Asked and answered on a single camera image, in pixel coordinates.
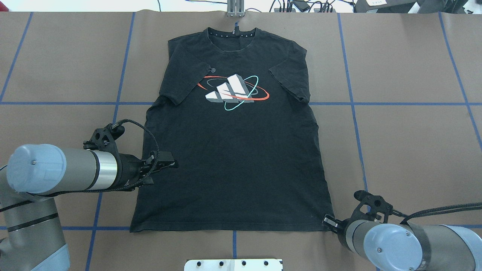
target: printed graphic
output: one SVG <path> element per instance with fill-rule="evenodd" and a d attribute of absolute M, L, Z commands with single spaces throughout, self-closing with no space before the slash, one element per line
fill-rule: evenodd
<path fill-rule="evenodd" d="M 212 103 L 223 103 L 224 102 L 224 109 L 226 111 L 231 111 L 239 107 L 243 103 L 253 103 L 254 101 L 264 101 L 269 98 L 269 93 L 263 89 L 262 87 L 258 86 L 259 78 L 256 75 L 252 75 L 248 78 L 243 79 L 238 74 L 231 75 L 229 77 L 223 76 L 205 76 L 206 84 L 212 88 L 216 88 L 216 90 L 211 91 L 210 93 L 206 94 L 206 100 Z M 256 82 L 254 84 L 250 83 L 248 80 L 251 78 L 255 78 Z M 212 81 L 218 81 L 217 84 L 211 84 Z M 198 83 L 198 86 L 208 90 L 207 88 L 203 87 L 201 83 Z M 261 98 L 253 98 L 254 95 L 259 93 L 258 89 L 261 89 L 265 92 L 266 96 Z M 232 103 L 237 104 L 233 108 L 227 108 L 226 104 Z"/>

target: t-shirt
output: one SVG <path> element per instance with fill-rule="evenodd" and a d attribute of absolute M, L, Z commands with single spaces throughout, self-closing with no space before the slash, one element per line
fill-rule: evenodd
<path fill-rule="evenodd" d="M 169 41 L 146 128 L 179 167 L 139 189 L 131 232 L 327 230 L 333 210 L 305 56 L 258 28 Z M 154 149 L 145 134 L 144 158 Z"/>

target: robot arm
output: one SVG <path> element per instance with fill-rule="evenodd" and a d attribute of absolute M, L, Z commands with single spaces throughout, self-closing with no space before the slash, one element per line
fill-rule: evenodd
<path fill-rule="evenodd" d="M 381 270 L 482 271 L 482 239 L 473 231 L 447 225 L 387 224 L 389 215 L 407 215 L 381 196 L 363 190 L 354 196 L 360 204 L 350 218 L 340 221 L 325 216 L 323 224 L 344 247 Z M 364 205 L 370 207 L 368 213 L 360 210 Z M 383 223 L 379 213 L 384 215 Z"/>
<path fill-rule="evenodd" d="M 0 170 L 0 202 L 8 231 L 0 242 L 0 270 L 68 270 L 68 247 L 54 196 L 133 191 L 153 184 L 149 174 L 177 166 L 170 152 L 157 150 L 145 160 L 119 153 L 115 140 L 123 134 L 124 122 L 96 129 L 84 149 L 43 144 L 15 150 Z"/>

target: black device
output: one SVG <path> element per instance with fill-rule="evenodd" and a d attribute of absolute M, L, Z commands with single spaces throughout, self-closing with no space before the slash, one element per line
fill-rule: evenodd
<path fill-rule="evenodd" d="M 309 9 L 309 5 L 308 3 L 304 2 L 304 1 L 300 1 L 300 0 L 295 0 L 293 1 L 293 4 L 301 11 L 301 12 L 305 12 Z"/>
<path fill-rule="evenodd" d="M 453 14 L 466 14 L 463 6 L 468 0 L 417 0 L 420 9 L 418 13 L 427 14 L 445 12 Z"/>
<path fill-rule="evenodd" d="M 385 0 L 386 4 L 375 5 L 373 0 L 358 0 L 353 9 L 356 13 L 408 13 L 416 0 Z"/>

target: light blue joint cap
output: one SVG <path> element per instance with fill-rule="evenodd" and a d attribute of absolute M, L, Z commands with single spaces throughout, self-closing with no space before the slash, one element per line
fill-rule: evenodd
<path fill-rule="evenodd" d="M 17 192 L 47 192 L 62 180 L 66 166 L 65 154 L 59 147 L 22 145 L 10 156 L 7 181 Z"/>
<path fill-rule="evenodd" d="M 482 271 L 482 238 L 472 230 L 464 227 L 446 226 L 453 230 L 469 247 L 475 260 L 475 271 Z"/>
<path fill-rule="evenodd" d="M 415 270 L 422 261 L 422 246 L 418 239 L 394 224 L 371 228 L 363 240 L 363 249 L 368 259 L 385 271 Z"/>
<path fill-rule="evenodd" d="M 70 255 L 65 244 L 48 258 L 39 263 L 32 271 L 67 271 L 70 267 Z"/>

